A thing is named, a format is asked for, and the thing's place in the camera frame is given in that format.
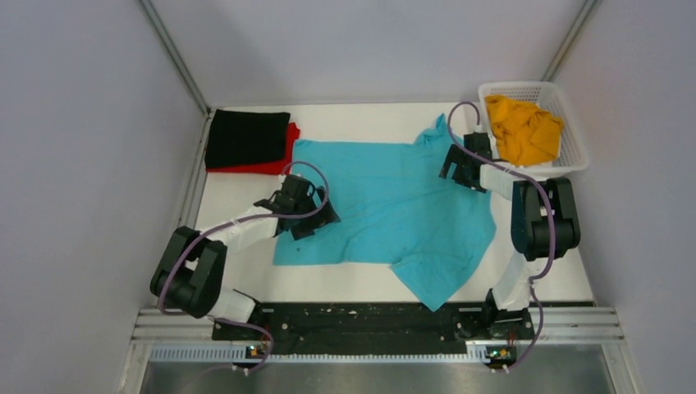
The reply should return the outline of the turquoise t shirt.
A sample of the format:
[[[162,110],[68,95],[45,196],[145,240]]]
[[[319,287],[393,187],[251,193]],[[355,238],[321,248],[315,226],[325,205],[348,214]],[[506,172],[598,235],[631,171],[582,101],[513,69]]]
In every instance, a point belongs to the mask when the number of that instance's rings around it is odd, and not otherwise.
[[[278,266],[386,263],[430,310],[474,274],[496,225],[491,197],[439,173],[453,144],[440,116],[410,144],[298,140],[292,171],[328,183],[339,222],[278,237]]]

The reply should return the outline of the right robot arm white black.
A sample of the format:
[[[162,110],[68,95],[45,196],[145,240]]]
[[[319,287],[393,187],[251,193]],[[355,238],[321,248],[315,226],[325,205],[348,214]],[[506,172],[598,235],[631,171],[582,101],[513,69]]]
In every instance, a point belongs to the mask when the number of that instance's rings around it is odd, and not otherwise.
[[[581,240],[575,194],[565,176],[538,181],[492,159],[488,137],[465,135],[449,148],[441,178],[481,193],[491,192],[511,202],[510,234],[514,253],[497,284],[485,298],[481,326],[492,338],[530,339],[532,291],[554,260]]]

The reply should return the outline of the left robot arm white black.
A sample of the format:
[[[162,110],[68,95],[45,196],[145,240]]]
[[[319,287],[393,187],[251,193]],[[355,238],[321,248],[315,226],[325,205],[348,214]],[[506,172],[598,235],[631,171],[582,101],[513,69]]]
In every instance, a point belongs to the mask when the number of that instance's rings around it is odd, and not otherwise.
[[[149,289],[163,315],[208,318],[231,326],[244,339],[272,334],[255,310],[259,302],[223,284],[227,258],[260,241],[288,233],[296,241],[339,222],[325,176],[321,185],[298,175],[285,175],[270,197],[254,202],[236,218],[207,229],[178,227],[171,235]]]

